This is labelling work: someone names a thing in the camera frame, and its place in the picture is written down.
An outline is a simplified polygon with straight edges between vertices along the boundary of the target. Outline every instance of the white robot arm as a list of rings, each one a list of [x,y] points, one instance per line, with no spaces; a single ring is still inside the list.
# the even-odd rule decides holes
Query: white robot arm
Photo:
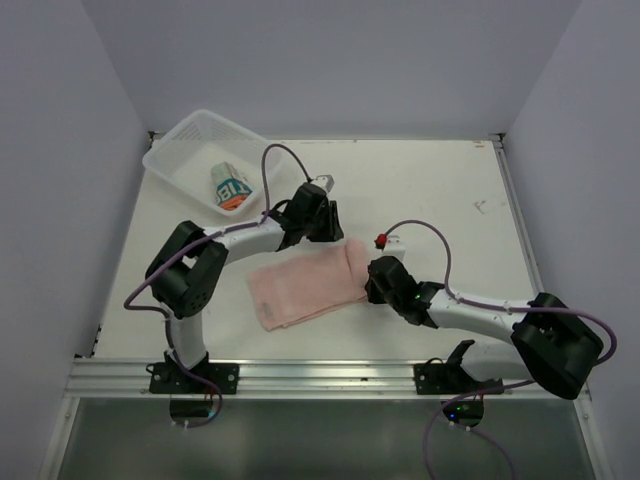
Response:
[[[253,222],[222,229],[203,229],[190,221],[178,225],[151,263],[147,278],[186,245],[207,237],[210,240],[186,254],[195,258],[191,267],[180,259],[151,283],[154,298],[169,313],[166,329],[169,358],[175,360],[175,352],[188,370],[208,361],[202,338],[202,310],[209,303],[225,265],[257,253],[289,248],[304,237],[312,242],[343,238],[336,202],[327,196],[333,184],[330,175],[304,183],[291,200],[281,202]],[[278,208],[284,204],[286,207],[280,212]]]
[[[390,305],[413,325],[457,328],[503,342],[462,342],[445,364],[425,365],[421,377],[449,384],[453,393],[509,378],[535,380],[561,398],[577,397],[604,344],[557,297],[540,293],[531,300],[498,300],[454,294],[444,284],[413,279],[402,264],[404,248],[397,236],[381,235],[376,245],[382,256],[369,265],[370,303]]]

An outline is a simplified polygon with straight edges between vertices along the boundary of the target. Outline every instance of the cable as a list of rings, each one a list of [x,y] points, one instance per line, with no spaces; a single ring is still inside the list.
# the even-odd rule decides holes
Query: cable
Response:
[[[492,305],[492,304],[489,304],[489,303],[482,303],[482,302],[476,302],[476,301],[473,301],[473,300],[467,300],[466,298],[462,298],[460,295],[456,294],[451,289],[451,285],[450,285],[451,266],[452,266],[451,265],[452,264],[451,246],[449,245],[449,242],[447,241],[445,236],[442,234],[442,232],[440,230],[438,230],[436,227],[434,227],[433,225],[431,225],[430,223],[423,222],[422,220],[403,220],[401,222],[396,223],[395,225],[392,225],[391,228],[389,228],[384,233],[384,235],[388,236],[394,230],[396,230],[398,227],[401,227],[402,225],[407,225],[407,224],[422,225],[423,227],[427,227],[429,230],[431,230],[433,233],[435,233],[438,236],[438,238],[442,241],[442,244],[444,245],[445,251],[447,253],[447,267],[445,269],[444,282],[443,282],[444,283],[444,289],[447,292],[447,295],[449,295],[451,298],[456,299],[460,303],[464,303],[465,305],[469,305],[471,307],[483,308],[483,309],[499,311],[499,312],[507,311],[507,309],[502,305]],[[586,318],[587,320],[592,321],[593,323],[595,323],[596,325],[598,325],[602,329],[604,329],[604,331],[609,336],[609,341],[610,341],[609,350],[602,357],[600,357],[598,359],[598,361],[596,362],[597,365],[600,365],[600,364],[606,362],[607,360],[609,360],[615,354],[615,352],[616,352],[616,350],[618,348],[618,339],[617,339],[616,334],[613,331],[613,329],[611,327],[609,327],[609,325],[607,325],[605,322],[603,322],[602,320],[594,317],[593,315],[591,315],[589,313],[582,312],[580,310],[573,310],[573,309],[570,309],[570,308],[558,308],[558,307],[511,307],[511,308],[509,308],[508,311],[515,312],[515,313],[529,313],[529,312],[531,312],[531,313],[560,313],[560,314],[564,313],[564,314],[576,315],[578,317],[583,317],[583,318]],[[422,454],[423,454],[423,458],[424,458],[424,464],[425,464],[425,467],[426,467],[427,471],[429,472],[429,475],[431,476],[431,479],[432,480],[436,480],[436,476],[435,476],[435,472],[433,471],[433,467],[431,466],[431,464],[429,462],[429,453],[428,453],[428,449],[427,449],[428,442],[429,442],[429,434],[431,433],[431,429],[433,428],[433,425],[434,425],[436,419],[438,418],[440,413],[445,408],[447,408],[452,403],[455,403],[457,401],[462,400],[463,398],[468,398],[468,397],[472,397],[472,396],[475,396],[475,395],[486,395],[486,394],[490,394],[490,393],[500,393],[500,392],[503,392],[503,391],[508,390],[508,389],[524,387],[525,385],[531,385],[533,383],[535,383],[535,382],[533,382],[531,380],[527,380],[527,381],[524,381],[524,382],[513,383],[513,384],[510,384],[510,385],[504,385],[502,387],[487,388],[487,389],[478,390],[478,391],[475,391],[475,392],[464,393],[462,395],[458,395],[457,397],[454,397],[454,398],[444,402],[440,406],[440,408],[438,410],[436,410],[436,412],[429,419],[429,422],[427,423],[427,426],[425,427],[425,430],[424,430],[424,435],[422,437]],[[517,472],[515,470],[515,466],[513,464],[513,461],[511,459],[511,457],[509,456],[509,454],[507,453],[507,451],[500,444],[498,444],[498,442],[496,442],[493,438],[491,438],[488,434],[486,434],[486,433],[484,433],[484,432],[482,432],[480,430],[471,430],[471,432],[473,432],[474,434],[478,435],[481,438],[484,438],[486,441],[488,441],[489,443],[494,445],[498,450],[500,450],[502,455],[507,460],[507,463],[509,464],[509,469],[511,471],[511,478],[514,479],[514,480],[517,479],[518,478],[518,474],[517,474]]]
[[[460,400],[464,399],[464,398],[468,398],[468,397],[473,397],[474,395],[487,395],[487,394],[495,394],[495,393],[503,393],[506,390],[512,390],[514,388],[520,388],[520,387],[524,387],[526,385],[531,385],[535,382],[531,381],[531,380],[526,380],[523,382],[518,382],[518,383],[511,383],[508,385],[503,385],[501,387],[493,387],[493,388],[485,388],[483,390],[477,390],[475,392],[469,392],[469,393],[463,393],[462,395],[458,395],[456,397],[453,397],[449,400],[447,400],[446,402],[444,402],[442,405],[440,405],[440,407],[431,415],[431,418],[429,419],[429,422],[427,423],[427,426],[424,429],[424,434],[422,435],[422,456],[424,459],[424,466],[427,469],[427,471],[429,472],[429,476],[431,477],[431,480],[436,480],[436,474],[433,470],[433,467],[431,466],[431,462],[429,461],[429,435],[431,434],[431,430],[433,429],[433,425],[435,424],[436,420],[438,419],[438,417],[440,416],[440,414],[451,404],[459,402]],[[458,425],[456,424],[459,428],[463,428],[466,430],[466,427],[464,427],[463,425]],[[489,434],[481,431],[481,430],[477,430],[477,429],[469,429],[469,432],[473,433],[474,435],[477,435],[483,439],[485,439],[487,442],[489,442],[491,445],[493,445],[494,447],[496,447],[500,453],[502,453],[502,456],[505,458],[505,460],[507,461],[507,463],[509,464],[509,470],[511,471],[511,478],[512,480],[517,480],[518,478],[518,473],[516,472],[516,468],[515,465],[513,463],[513,460],[511,459],[511,456],[509,455],[509,453],[502,447],[502,445],[500,445],[496,440],[493,439],[493,437],[491,437]]]
[[[169,312],[167,312],[162,307],[157,307],[157,306],[154,306],[154,305],[132,305],[132,302],[138,297],[138,295],[140,295],[140,293],[145,288],[147,288],[153,282],[155,282],[156,279],[160,275],[162,275],[169,267],[171,267],[178,260],[181,260],[184,255],[189,253],[194,248],[196,248],[196,247],[198,247],[198,246],[200,246],[202,244],[205,244],[205,243],[207,243],[207,242],[209,242],[211,240],[214,240],[214,239],[218,238],[219,236],[221,236],[221,235],[223,235],[225,233],[237,232],[239,230],[244,230],[246,228],[257,227],[257,226],[262,225],[266,221],[266,219],[267,219],[267,217],[269,215],[271,201],[270,201],[270,198],[269,198],[269,184],[267,182],[267,174],[266,174],[265,164],[266,164],[267,154],[273,148],[281,148],[281,149],[287,151],[296,160],[296,162],[298,162],[298,165],[302,169],[302,172],[304,173],[307,182],[311,181],[311,177],[309,177],[309,173],[307,172],[307,169],[302,164],[302,160],[300,160],[300,158],[295,154],[295,152],[293,150],[291,150],[289,147],[287,147],[285,145],[282,145],[282,144],[279,144],[279,143],[272,143],[272,144],[267,145],[267,147],[262,152],[262,161],[261,161],[261,164],[260,164],[260,168],[262,170],[262,184],[263,184],[263,187],[264,187],[264,195],[265,195],[265,202],[266,202],[266,209],[265,209],[265,212],[264,212],[264,215],[263,215],[262,219],[259,222],[249,222],[249,223],[242,223],[242,224],[238,224],[238,225],[232,225],[232,226],[227,227],[225,229],[218,230],[217,232],[214,232],[211,235],[208,235],[206,237],[199,238],[198,240],[195,240],[194,242],[191,242],[190,244],[184,246],[180,251],[178,251],[175,255],[173,255],[171,258],[169,258],[169,260],[167,260],[165,263],[163,263],[155,272],[153,272],[151,275],[149,275],[149,277],[146,278],[144,280],[144,282],[142,282],[140,285],[138,285],[138,287],[133,292],[131,292],[131,294],[124,301],[124,308],[126,310],[132,310],[132,311],[138,311],[138,312],[145,312],[145,311],[146,312],[156,312],[156,313],[160,313],[164,317],[165,324],[166,324],[165,325],[165,335],[167,337],[167,343],[169,344],[170,350],[173,351],[172,358],[176,362],[176,365],[178,365],[178,368],[180,369],[180,371],[183,374],[185,374],[186,376],[188,376],[189,378],[192,378],[193,380],[196,380],[197,382],[200,382],[200,383],[204,384],[205,386],[211,388],[212,392],[215,393],[219,398],[217,408],[215,409],[215,411],[211,415],[209,415],[209,417],[206,420],[204,420],[202,422],[195,422],[195,423],[185,422],[183,425],[186,428],[202,427],[202,426],[207,425],[210,422],[212,422],[218,416],[218,414],[220,413],[220,410],[222,409],[222,392],[220,391],[218,386],[215,385],[210,380],[207,380],[206,378],[200,377],[200,376],[195,375],[194,373],[192,373],[187,367],[185,367],[185,365],[182,363],[182,361],[178,357],[178,353],[176,352],[176,350],[174,348],[173,339],[171,337],[171,328],[170,328],[170,323],[169,323],[170,322],[169,319],[171,318],[171,316],[169,315]]]
[[[285,152],[289,153],[289,155],[291,155],[295,159],[295,161],[298,162],[298,165],[302,169],[302,173],[304,173],[304,176],[305,176],[307,182],[311,181],[311,177],[309,176],[309,172],[307,172],[307,169],[302,164],[302,160],[300,160],[298,155],[296,155],[296,153],[293,150],[291,150],[286,145],[282,145],[281,143],[272,143],[270,145],[267,145],[267,148],[265,148],[264,152],[262,152],[262,162],[260,164],[261,169],[262,169],[262,186],[264,188],[264,199],[265,199],[265,203],[266,203],[266,208],[264,210],[264,213],[262,214],[262,220],[260,220],[260,224],[263,224],[267,220],[267,217],[269,216],[269,211],[271,210],[271,198],[269,197],[269,184],[267,182],[267,169],[265,168],[265,165],[266,165],[266,162],[267,162],[267,154],[273,148],[281,148]]]
[[[443,283],[444,283],[444,289],[447,292],[447,295],[449,295],[451,298],[454,298],[456,299],[456,301],[460,303],[464,303],[465,305],[469,305],[470,307],[482,308],[485,310],[492,310],[496,312],[509,311],[514,313],[559,313],[559,314],[564,313],[569,315],[575,315],[577,317],[586,318],[587,320],[601,327],[609,336],[609,341],[610,341],[609,350],[607,350],[607,352],[598,359],[598,361],[596,362],[596,365],[600,365],[606,362],[611,357],[613,357],[613,355],[616,353],[616,350],[618,349],[618,338],[616,337],[615,332],[609,325],[607,325],[605,322],[603,322],[599,318],[596,318],[595,316],[591,315],[590,313],[583,312],[581,310],[573,310],[571,308],[560,308],[560,307],[510,307],[507,309],[503,305],[492,305],[489,303],[482,303],[482,302],[476,302],[474,300],[467,300],[466,298],[461,297],[459,294],[456,294],[451,289],[451,285],[450,285],[451,247],[449,245],[449,242],[447,241],[447,239],[444,237],[444,235],[440,230],[438,230],[436,227],[434,227],[430,223],[423,222],[422,220],[403,220],[401,222],[396,223],[391,228],[389,228],[385,232],[385,235],[389,235],[396,228],[401,227],[402,225],[407,225],[407,224],[422,225],[423,227],[427,227],[429,230],[435,233],[438,236],[438,238],[442,241],[444,245],[444,249],[447,252],[447,268],[444,273]]]

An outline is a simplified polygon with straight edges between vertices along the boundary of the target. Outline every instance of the metal frame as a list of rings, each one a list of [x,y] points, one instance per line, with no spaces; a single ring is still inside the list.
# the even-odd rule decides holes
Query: metal frame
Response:
[[[153,140],[161,134],[154,134]],[[493,136],[496,159],[513,213],[522,251],[525,255],[531,284],[542,291],[542,280],[511,175],[502,142]],[[72,433],[81,398],[149,398],[149,374],[145,367],[157,359],[75,360],[65,389],[60,413],[40,472],[40,479],[56,479]],[[424,361],[254,361],[227,360],[240,364],[238,392],[228,400],[237,399],[362,399],[362,400],[433,400],[449,396],[418,396],[413,382],[412,365]],[[153,395],[153,398],[168,395]],[[189,395],[174,398],[190,398]],[[536,385],[507,391],[496,400],[555,398]],[[588,387],[574,402],[576,416],[587,452],[598,480],[613,478],[600,433],[593,421],[593,409]]]
[[[76,360],[65,395],[72,398],[149,397],[149,373],[155,360]],[[240,365],[238,390],[233,399],[438,399],[450,396],[416,394],[412,365],[416,361],[255,361],[212,360]],[[153,394],[153,398],[170,395]],[[200,395],[173,395],[197,398]],[[588,399],[588,392],[581,397]],[[550,399],[553,395],[531,385],[499,395],[496,399]]]

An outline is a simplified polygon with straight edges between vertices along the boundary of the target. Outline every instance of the black bracket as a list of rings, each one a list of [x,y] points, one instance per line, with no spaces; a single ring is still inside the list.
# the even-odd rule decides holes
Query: black bracket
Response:
[[[207,355],[190,370],[207,380],[211,380],[224,395],[235,395],[240,378],[240,366],[237,363],[209,363]],[[151,374],[149,393],[169,395],[204,394],[206,385],[185,375],[176,363],[165,354],[165,361],[147,365]]]
[[[478,382],[471,378],[460,366],[462,356],[473,345],[473,340],[460,342],[446,363],[435,363],[431,359],[426,363],[413,366],[413,381],[418,395],[459,395],[461,393],[502,387],[501,380]]]

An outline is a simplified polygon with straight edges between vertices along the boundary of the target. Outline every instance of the white table surface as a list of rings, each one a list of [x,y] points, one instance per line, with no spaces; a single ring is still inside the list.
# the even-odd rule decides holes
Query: white table surface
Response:
[[[329,173],[336,185],[345,235],[373,239],[393,223],[415,218],[438,226],[453,250],[452,285],[496,298],[532,298],[525,257],[490,142],[287,141],[311,176]],[[302,182],[293,160],[271,185],[272,198],[290,197]],[[230,221],[146,173],[96,347],[101,358],[160,358],[166,347],[157,314],[123,309],[125,297],[175,226],[225,225],[258,215],[257,202]],[[441,281],[445,255],[428,230],[398,230],[407,245],[405,265],[416,280]],[[204,338],[211,358],[237,360],[418,360],[447,357],[461,341],[479,338],[459,330],[407,324],[385,305],[351,305],[320,318],[266,332],[256,319],[247,275],[264,265],[323,248],[303,241],[280,253],[256,255],[225,267],[204,310]],[[137,303],[153,303],[149,290]]]

